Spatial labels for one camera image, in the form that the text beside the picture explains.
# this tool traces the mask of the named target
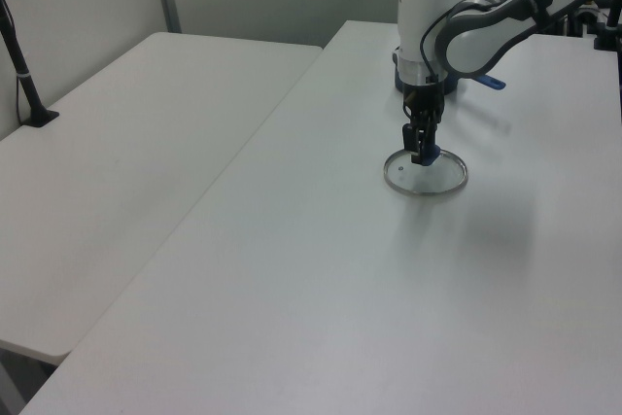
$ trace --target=cable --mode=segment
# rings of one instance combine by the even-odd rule
[[[2,5],[3,10],[7,13],[9,17],[9,21],[11,22],[11,29],[13,29],[14,34],[16,33],[16,23],[13,20],[13,15],[11,14],[11,9],[9,8],[9,4],[7,4],[7,0],[0,0],[0,4]],[[21,115],[19,114],[19,77],[16,75],[16,114],[17,121],[19,122],[19,126],[22,126]]]
[[[19,126],[22,126],[21,115],[19,114],[19,77],[16,76],[16,113],[17,113],[17,122]]]
[[[447,12],[445,12],[443,15],[441,15],[440,17],[438,17],[428,28],[428,30],[424,33],[424,35],[421,38],[421,43],[419,43],[419,52],[421,53],[422,58],[424,59],[424,63],[426,64],[426,67],[428,67],[428,71],[430,72],[430,79],[432,80],[433,83],[439,83],[436,74],[434,73],[432,66],[430,65],[430,62],[428,61],[428,58],[426,57],[426,51],[424,51],[424,43],[426,42],[426,38],[428,37],[428,35],[432,32],[432,30],[439,24],[441,23],[445,18],[447,18],[449,16],[449,14],[451,14],[454,9],[462,4],[463,2],[466,2],[468,0],[462,0],[460,2],[458,2],[456,5],[454,5],[451,9],[449,9]],[[493,4],[490,6],[490,8],[496,7],[498,4]]]
[[[13,29],[13,32],[15,33],[16,23],[13,20],[13,15],[11,15],[11,9],[9,8],[9,4],[7,4],[7,0],[0,0],[0,3],[2,4],[2,8],[4,9],[4,11],[9,16],[9,21],[11,22],[11,28]]]

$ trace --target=blue handle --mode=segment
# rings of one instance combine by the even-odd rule
[[[489,75],[482,75],[481,77],[473,78],[478,83],[481,83],[484,86],[491,87],[497,91],[501,91],[506,87],[506,84],[501,80],[497,80]]]

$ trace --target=robotic arm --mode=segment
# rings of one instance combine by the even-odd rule
[[[430,165],[440,153],[435,132],[449,73],[486,74],[516,44],[587,1],[399,0],[397,69],[410,118],[402,132],[412,162]]]

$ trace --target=white table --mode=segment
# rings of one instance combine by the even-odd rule
[[[346,23],[24,415],[619,411],[615,54],[533,37],[461,83],[470,180],[409,198],[397,43]]]
[[[156,34],[3,140],[0,347],[62,361],[319,53]]]

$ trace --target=clear glass lid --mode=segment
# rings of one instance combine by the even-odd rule
[[[411,154],[401,150],[385,162],[385,180],[400,193],[426,196],[461,189],[468,171],[459,157],[447,151],[441,150],[434,163],[425,167],[413,164]]]

